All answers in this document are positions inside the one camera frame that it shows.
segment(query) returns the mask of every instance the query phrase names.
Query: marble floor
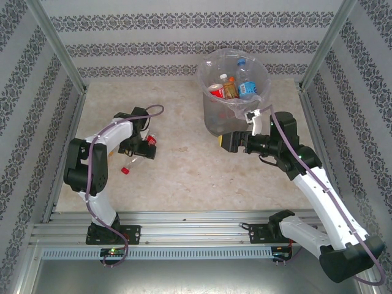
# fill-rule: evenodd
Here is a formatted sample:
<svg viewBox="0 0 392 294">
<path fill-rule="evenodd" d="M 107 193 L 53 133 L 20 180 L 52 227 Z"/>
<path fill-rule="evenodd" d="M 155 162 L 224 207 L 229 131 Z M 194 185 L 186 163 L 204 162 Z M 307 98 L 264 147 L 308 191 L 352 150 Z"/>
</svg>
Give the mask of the marble floor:
<svg viewBox="0 0 392 294">
<path fill-rule="evenodd" d="M 312 146 L 293 80 L 273 80 L 270 101 L 276 111 L 290 111 L 300 142 Z M 256 154 L 228 153 L 203 121 L 202 92 L 194 81 L 92 83 L 77 138 L 91 136 L 113 115 L 135 106 L 162 104 L 165 112 L 151 120 L 157 135 L 154 160 L 144 159 L 128 175 L 121 168 L 129 157 L 108 158 L 107 189 L 116 211 L 211 211 L 311 208 L 303 193 L 278 168 Z M 268 115 L 263 118 L 268 134 Z M 86 211 L 77 193 L 63 184 L 57 211 Z"/>
</svg>

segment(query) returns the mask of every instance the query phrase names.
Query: red cap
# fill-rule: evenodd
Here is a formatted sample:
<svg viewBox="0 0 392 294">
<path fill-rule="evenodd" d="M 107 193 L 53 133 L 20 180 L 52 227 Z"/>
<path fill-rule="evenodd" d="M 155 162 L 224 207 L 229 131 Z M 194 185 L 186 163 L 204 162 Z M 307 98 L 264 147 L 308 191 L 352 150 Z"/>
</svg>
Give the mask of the red cap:
<svg viewBox="0 0 392 294">
<path fill-rule="evenodd" d="M 125 175 L 128 175 L 128 174 L 129 174 L 129 169 L 126 168 L 126 167 L 123 167 L 123 168 L 121 169 L 121 171 L 122 171 L 122 173 L 125 174 Z"/>
<path fill-rule="evenodd" d="M 153 136 L 148 136 L 147 142 L 149 145 L 155 145 L 157 143 L 157 140 L 155 140 L 155 138 Z"/>
</svg>

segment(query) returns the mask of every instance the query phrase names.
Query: enclosure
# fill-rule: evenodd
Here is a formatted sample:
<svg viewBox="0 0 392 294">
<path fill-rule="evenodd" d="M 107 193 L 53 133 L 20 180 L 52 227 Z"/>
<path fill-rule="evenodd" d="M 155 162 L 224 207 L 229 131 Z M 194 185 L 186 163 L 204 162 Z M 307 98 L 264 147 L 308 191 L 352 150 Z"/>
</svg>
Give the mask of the enclosure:
<svg viewBox="0 0 392 294">
<path fill-rule="evenodd" d="M 0 293 L 392 292 L 392 0 L 0 6 Z M 335 284 L 308 252 L 276 267 L 262 253 L 268 244 L 249 242 L 238 224 L 283 209 L 322 223 L 285 173 L 226 153 L 206 129 L 195 73 L 224 48 L 266 67 L 275 110 L 294 115 L 346 207 L 385 242 L 385 285 Z M 108 273 L 101 247 L 85 244 L 86 205 L 63 182 L 68 145 L 153 104 L 165 107 L 149 125 L 156 158 L 125 175 L 129 158 L 108 157 L 110 203 L 142 227 L 134 260 Z M 267 134 L 269 115 L 262 120 Z"/>
</svg>

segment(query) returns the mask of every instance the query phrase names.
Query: blue label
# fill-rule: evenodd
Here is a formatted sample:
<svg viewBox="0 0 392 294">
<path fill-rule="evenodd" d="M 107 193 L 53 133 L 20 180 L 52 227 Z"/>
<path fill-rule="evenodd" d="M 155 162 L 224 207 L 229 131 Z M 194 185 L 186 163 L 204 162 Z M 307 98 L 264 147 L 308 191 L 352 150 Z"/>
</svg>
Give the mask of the blue label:
<svg viewBox="0 0 392 294">
<path fill-rule="evenodd" d="M 239 98 L 247 94 L 257 94 L 256 84 L 253 81 L 247 81 L 238 86 Z"/>
</svg>

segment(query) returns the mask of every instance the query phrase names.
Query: red can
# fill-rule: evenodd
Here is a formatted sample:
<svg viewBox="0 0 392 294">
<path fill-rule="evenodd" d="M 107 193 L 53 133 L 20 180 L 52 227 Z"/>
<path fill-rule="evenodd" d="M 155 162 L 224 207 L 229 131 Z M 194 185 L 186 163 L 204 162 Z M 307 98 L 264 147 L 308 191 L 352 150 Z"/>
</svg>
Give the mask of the red can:
<svg viewBox="0 0 392 294">
<path fill-rule="evenodd" d="M 226 99 L 225 89 L 222 84 L 213 84 L 209 86 L 207 90 L 216 97 Z"/>
</svg>

